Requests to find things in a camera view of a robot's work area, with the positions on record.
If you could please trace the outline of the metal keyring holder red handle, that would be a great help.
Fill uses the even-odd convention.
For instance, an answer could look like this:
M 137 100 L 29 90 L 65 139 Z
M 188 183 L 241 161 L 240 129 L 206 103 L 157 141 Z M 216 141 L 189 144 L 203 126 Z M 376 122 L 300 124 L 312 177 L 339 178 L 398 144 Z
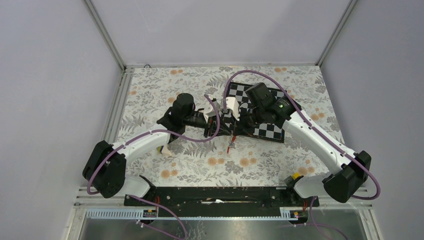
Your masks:
M 229 144 L 227 146 L 226 153 L 229 154 L 231 149 L 235 149 L 235 141 L 237 137 L 234 135 L 232 136 L 231 140 L 229 141 Z

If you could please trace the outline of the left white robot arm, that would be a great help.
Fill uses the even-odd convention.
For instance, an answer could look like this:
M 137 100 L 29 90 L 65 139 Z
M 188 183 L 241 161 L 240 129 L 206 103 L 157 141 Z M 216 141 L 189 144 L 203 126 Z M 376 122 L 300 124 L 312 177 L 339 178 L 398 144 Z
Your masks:
M 88 181 L 86 192 L 108 199 L 115 195 L 136 197 L 144 206 L 152 204 L 155 192 L 143 176 L 126 173 L 127 167 L 142 155 L 164 150 L 178 138 L 204 143 L 217 137 L 221 128 L 220 104 L 208 95 L 204 108 L 196 109 L 194 98 L 181 93 L 154 126 L 129 140 L 98 142 L 82 172 Z

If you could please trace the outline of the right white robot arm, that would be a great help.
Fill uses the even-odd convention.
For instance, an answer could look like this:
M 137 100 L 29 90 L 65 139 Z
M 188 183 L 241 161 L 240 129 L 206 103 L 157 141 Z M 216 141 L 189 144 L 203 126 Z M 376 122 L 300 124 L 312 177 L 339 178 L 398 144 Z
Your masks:
M 366 151 L 355 152 L 317 125 L 302 107 L 282 91 L 276 97 L 264 83 L 245 89 L 251 107 L 242 111 L 236 130 L 251 132 L 261 124 L 271 124 L 298 138 L 328 168 L 329 172 L 311 177 L 296 177 L 289 184 L 287 201 L 301 205 L 307 198 L 328 195 L 346 203 L 371 176 L 372 158 Z

